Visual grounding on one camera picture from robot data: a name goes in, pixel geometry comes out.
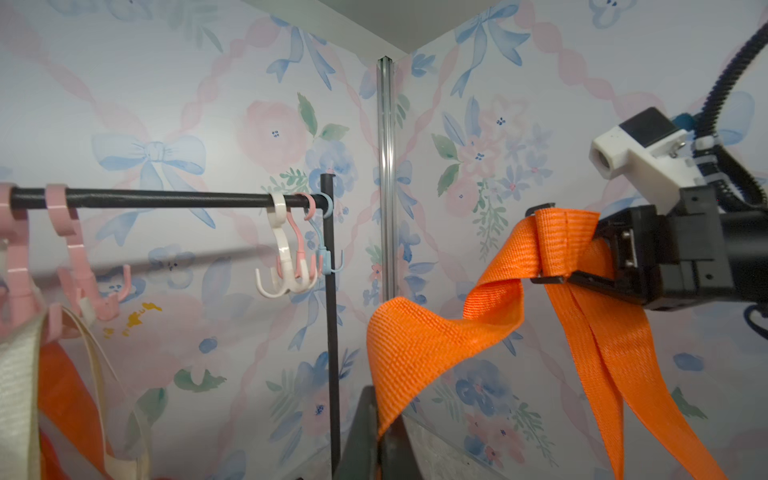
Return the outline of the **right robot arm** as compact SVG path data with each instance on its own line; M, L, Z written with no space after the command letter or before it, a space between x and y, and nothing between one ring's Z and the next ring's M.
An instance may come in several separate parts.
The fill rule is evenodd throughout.
M714 301L767 304L767 216L720 212L710 187L680 190L667 214L629 207L597 224L608 270L583 267L570 283L654 311Z

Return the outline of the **beige crossbody bag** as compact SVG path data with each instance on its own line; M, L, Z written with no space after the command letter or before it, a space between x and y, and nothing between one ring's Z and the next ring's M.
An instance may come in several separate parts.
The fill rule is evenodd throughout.
M48 313L39 313L17 327L1 342L1 479L43 479L42 451L38 432L38 377L39 349ZM104 396L102 378L98 368L108 367L89 332L83 331L83 323L74 318L75 325L86 335L91 366L96 369L97 397ZM136 460L122 460L107 452L102 442L103 463L113 479L150 479L148 451Z

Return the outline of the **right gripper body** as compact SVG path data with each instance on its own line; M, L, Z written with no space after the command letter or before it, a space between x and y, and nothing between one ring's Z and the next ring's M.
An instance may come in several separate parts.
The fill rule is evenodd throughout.
M609 250L609 272L582 269L568 282L654 311L733 300L727 224L734 218L710 187L681 189L667 214L652 205L626 208L597 223L594 239Z

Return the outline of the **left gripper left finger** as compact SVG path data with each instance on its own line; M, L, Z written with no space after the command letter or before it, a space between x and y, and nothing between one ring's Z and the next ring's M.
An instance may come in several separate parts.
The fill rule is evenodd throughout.
M375 480L378 459L378 408L375 389L369 385L362 390L333 479Z

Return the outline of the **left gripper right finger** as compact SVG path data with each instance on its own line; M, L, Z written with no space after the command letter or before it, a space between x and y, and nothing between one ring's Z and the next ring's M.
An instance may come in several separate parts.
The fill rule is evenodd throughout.
M422 480L407 428L398 416L379 441L379 473L382 480Z

